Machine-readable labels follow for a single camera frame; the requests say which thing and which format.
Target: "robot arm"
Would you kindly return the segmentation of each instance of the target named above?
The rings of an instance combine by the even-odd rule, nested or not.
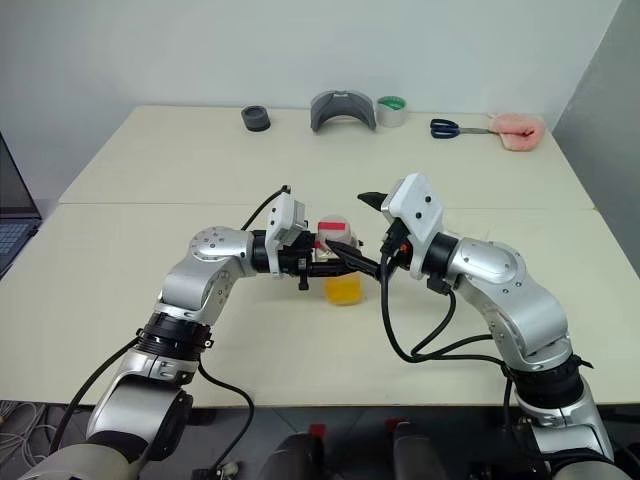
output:
[[[530,277],[520,253],[508,245],[446,234],[442,206],[421,174],[399,181],[388,195],[358,198],[391,223],[383,254],[400,255],[406,240],[410,247],[405,243],[404,251],[411,256],[404,267],[413,278],[428,275],[427,285],[439,293],[443,287],[457,289],[482,314],[517,401],[533,420],[540,453],[590,449],[613,460],[589,386],[578,373],[583,362],[573,354],[565,312]]]
[[[274,202],[266,231],[211,227],[196,234],[93,410],[87,440],[53,453],[21,480],[134,480],[148,461],[173,453],[193,401],[182,386],[211,347],[210,328],[236,280],[286,273],[306,290],[309,276],[354,271],[339,260],[314,263],[314,240],[304,205],[286,192]]]

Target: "gray curved object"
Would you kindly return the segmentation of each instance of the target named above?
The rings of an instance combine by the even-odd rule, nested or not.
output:
[[[577,462],[558,471],[553,480],[631,480],[623,470],[604,462]]]
[[[322,441],[306,433],[287,437],[262,467],[258,480],[321,480]]]
[[[371,130],[376,129],[373,102],[364,93],[353,90],[329,90],[311,100],[311,130],[317,132],[324,122],[338,115],[360,120]]]
[[[393,432],[395,480],[448,480],[440,457],[429,438],[411,423],[398,424]]]

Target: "pink sponge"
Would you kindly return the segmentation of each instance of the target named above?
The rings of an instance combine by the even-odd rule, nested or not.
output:
[[[500,134],[507,150],[527,152],[535,147],[544,135],[544,122],[521,113],[505,113],[489,122],[489,130]]]

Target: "white table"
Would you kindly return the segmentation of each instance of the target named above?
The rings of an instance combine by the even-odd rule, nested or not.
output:
[[[94,368],[146,323],[164,276],[191,236],[208,225],[240,225],[251,210],[61,205],[0,283],[0,397],[68,402]],[[382,216],[358,203],[343,212],[367,242],[365,253],[377,258],[386,228]],[[311,205],[310,224],[324,213]],[[263,224],[263,218],[256,223]],[[634,381],[640,281],[596,211],[449,209],[445,224],[456,233],[517,246],[534,278],[565,307],[576,352],[595,364],[583,374],[596,400],[640,399],[640,382]],[[299,292],[293,279],[239,281],[213,329],[216,343],[204,354],[206,367],[246,389],[258,405],[501,402],[504,379],[494,365],[408,365],[397,358],[384,335],[378,287],[366,278],[363,285],[363,303],[338,308],[324,301],[319,282]],[[394,277],[392,320],[406,347],[447,306],[423,282],[404,272]],[[479,314],[460,301],[439,346],[484,332]],[[467,351],[496,353],[490,342]],[[96,402],[109,380],[108,372],[84,402]],[[198,406],[241,403],[198,376],[187,389]]]
[[[550,134],[532,152],[514,153],[496,135],[429,135],[435,116],[486,127],[483,115],[412,114],[375,133],[332,119],[317,134],[308,110],[269,115],[271,128],[253,133],[237,108],[139,107],[60,201],[257,205],[287,183],[307,205],[339,212],[360,192],[423,172],[447,208],[593,207]]]

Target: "black cable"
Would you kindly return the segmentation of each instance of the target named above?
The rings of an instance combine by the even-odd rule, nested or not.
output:
[[[42,414],[44,417],[44,425],[49,425],[49,411],[51,410],[51,405],[45,405],[44,407],[44,413]],[[49,442],[49,445],[51,445],[51,433],[49,433],[49,429],[48,428],[44,428],[44,436],[47,437],[47,442]]]
[[[109,358],[105,360],[105,362],[100,365],[95,372],[91,374],[91,376],[87,379],[86,382],[80,387],[78,393],[71,399],[71,403],[67,406],[64,411],[64,415],[62,415],[62,419],[58,424],[58,428],[56,428],[56,434],[53,436],[53,440],[51,441],[51,446],[49,447],[49,455],[55,453],[58,448],[60,448],[60,441],[62,440],[62,435],[64,434],[69,421],[71,420],[71,416],[73,415],[73,411],[76,409],[84,394],[87,393],[91,385],[98,379],[100,375],[104,373],[104,371],[111,366],[113,362],[115,362],[118,358],[120,358],[124,353],[133,347],[136,343],[138,343],[138,338],[134,338],[129,343],[127,343],[124,347],[118,350],[116,353],[111,355]]]
[[[475,335],[473,337],[468,337],[462,340],[458,340],[457,342],[452,343],[451,345],[448,345],[444,348],[441,348],[439,350],[426,353],[426,354],[414,353],[420,350],[421,348],[423,348],[424,346],[426,346],[438,334],[440,334],[442,330],[444,330],[444,327],[446,327],[449,324],[449,322],[451,321],[451,318],[453,318],[453,313],[455,312],[455,307],[456,307],[455,295],[453,294],[453,292],[449,293],[449,298],[451,300],[451,303],[449,306],[449,311],[447,312],[447,316],[445,316],[444,320],[440,322],[438,327],[436,327],[436,329],[434,329],[434,331],[431,334],[429,334],[424,340],[422,340],[418,345],[416,345],[412,349],[411,351],[412,355],[408,355],[407,353],[405,353],[404,350],[402,350],[402,347],[398,343],[398,340],[396,339],[396,336],[393,332],[393,327],[391,326],[391,318],[389,315],[389,270],[388,270],[388,264],[387,264],[388,259],[389,259],[389,255],[387,253],[383,253],[382,258],[380,259],[380,289],[381,289],[380,307],[382,310],[382,322],[384,324],[384,329],[387,334],[387,338],[389,339],[389,343],[391,344],[391,347],[402,360],[408,363],[421,363],[421,362],[426,362],[428,360],[482,360],[482,361],[491,362],[500,366],[504,365],[504,362],[502,360],[499,360],[495,357],[491,357],[489,355],[473,355],[473,354],[445,355],[445,353],[448,353],[452,350],[455,350],[456,348],[460,348],[470,343],[479,342],[483,340],[491,340],[492,339],[491,335]]]
[[[213,383],[214,385],[217,385],[218,387],[222,387],[222,388],[224,388],[226,390],[230,390],[230,391],[235,392],[238,395],[240,395],[242,398],[245,399],[245,401],[247,402],[247,406],[249,407],[249,415],[247,416],[247,420],[245,421],[244,426],[242,427],[242,429],[240,430],[238,435],[236,435],[236,437],[233,439],[233,441],[227,446],[227,448],[224,450],[224,452],[222,452],[222,454],[220,454],[220,456],[215,461],[213,466],[209,469],[208,477],[209,478],[215,478],[216,472],[218,470],[218,467],[220,466],[222,461],[225,459],[225,457],[227,455],[229,455],[229,452],[231,452],[231,450],[233,450],[233,448],[240,441],[240,439],[243,437],[243,435],[245,433],[247,433],[247,430],[249,429],[249,426],[251,425],[251,421],[253,420],[253,414],[255,412],[255,405],[253,404],[253,400],[251,400],[251,397],[245,391],[239,389],[238,387],[234,387],[233,385],[229,385],[228,383],[224,383],[224,382],[222,382],[222,381],[220,381],[220,380],[218,380],[216,378],[213,378],[204,369],[204,367],[202,366],[202,362],[200,362],[200,360],[198,360],[198,372],[200,372],[200,375],[202,375],[206,380],[208,380],[209,382]]]
[[[420,353],[420,350],[429,345],[429,343],[431,343],[434,338],[440,335],[453,319],[453,314],[456,312],[456,296],[453,293],[453,290],[450,290],[447,295],[449,296],[449,310],[447,311],[447,314],[444,316],[444,319],[442,319],[440,324],[436,328],[434,328],[433,331],[429,335],[427,335],[424,340],[422,340],[411,349],[412,356],[418,355]]]
[[[278,190],[277,192],[273,192],[271,195],[269,195],[267,197],[267,199],[262,202],[260,204],[260,206],[258,208],[256,208],[256,210],[251,214],[251,216],[247,219],[246,222],[244,222],[244,225],[242,226],[242,228],[240,228],[240,230],[246,230],[247,228],[249,228],[249,226],[253,223],[253,221],[256,219],[256,217],[258,215],[260,215],[260,212],[262,210],[264,210],[264,207],[266,207],[267,205],[269,205],[274,199],[276,199],[282,192],[287,192],[290,193],[291,192],[291,187],[289,187],[289,185],[283,185],[280,190]]]
[[[618,450],[621,451],[622,453],[624,453],[627,458],[629,460],[631,460],[631,462],[633,462],[634,467],[636,469],[638,469],[638,471],[640,471],[640,458],[638,458],[638,456],[633,453],[631,450],[629,450],[627,447],[625,447],[623,444],[621,444],[620,442],[618,442],[615,438],[613,438],[611,435],[609,435],[609,439],[611,440],[611,443],[618,447]]]
[[[615,407],[602,408],[600,411],[600,417],[608,422],[620,422],[640,424],[640,415],[628,415],[625,413],[616,413]]]
[[[513,425],[511,424],[511,414],[509,413],[509,403],[511,402],[511,388],[513,388],[513,380],[507,378],[507,383],[504,387],[504,397],[502,402],[502,416],[504,419],[504,426],[507,429],[507,433],[511,437],[513,444],[518,448],[518,450],[530,458],[537,459],[538,456],[533,454],[533,452],[529,452],[529,450],[522,448],[520,442],[518,442],[518,438],[516,437],[516,432],[513,430]]]

